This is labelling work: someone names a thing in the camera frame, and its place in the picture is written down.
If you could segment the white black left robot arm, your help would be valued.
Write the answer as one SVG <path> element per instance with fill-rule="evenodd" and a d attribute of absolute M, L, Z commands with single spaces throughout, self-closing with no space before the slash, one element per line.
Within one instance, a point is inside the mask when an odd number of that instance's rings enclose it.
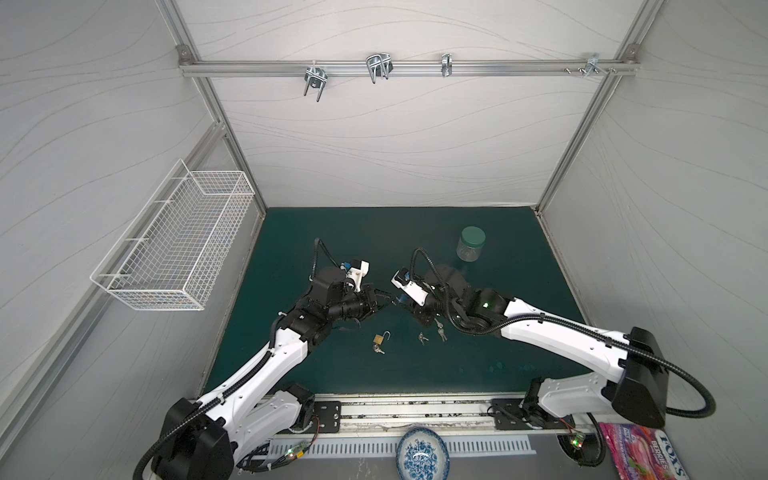
<path fill-rule="evenodd" d="M 365 282 L 368 270 L 368 262 L 354 260 L 312 275 L 308 291 L 278 315 L 259 352 L 218 387 L 168 410 L 134 478 L 151 470 L 159 479 L 227 479 L 234 471 L 269 472 L 302 456 L 307 441 L 275 460 L 259 458 L 259 449 L 283 430 L 321 430 L 311 392 L 276 386 L 330 335 L 335 322 L 363 321 L 380 310 L 384 295 Z"/>

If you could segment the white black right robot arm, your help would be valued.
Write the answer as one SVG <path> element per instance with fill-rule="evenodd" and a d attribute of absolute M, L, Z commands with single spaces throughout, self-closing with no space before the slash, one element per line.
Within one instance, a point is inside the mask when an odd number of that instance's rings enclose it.
<path fill-rule="evenodd" d="M 573 414 L 613 413 L 643 427 L 664 427 L 669 373 L 652 359 L 658 345 L 650 332 L 624 334 L 553 315 L 494 289 L 476 289 L 447 265 L 424 276 L 402 268 L 391 282 L 402 305 L 426 325 L 451 323 L 468 335 L 526 343 L 587 368 L 567 378 L 532 380 L 512 409 L 514 419 L 541 429 Z"/>

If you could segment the brass padlock with keys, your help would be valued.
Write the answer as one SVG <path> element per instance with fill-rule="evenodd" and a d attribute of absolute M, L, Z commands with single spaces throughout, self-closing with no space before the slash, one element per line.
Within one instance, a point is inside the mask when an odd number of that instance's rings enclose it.
<path fill-rule="evenodd" d="M 373 338 L 372 348 L 373 351 L 379 354 L 384 354 L 382 349 L 383 343 L 391 337 L 390 331 L 385 331 L 381 334 L 376 334 Z"/>

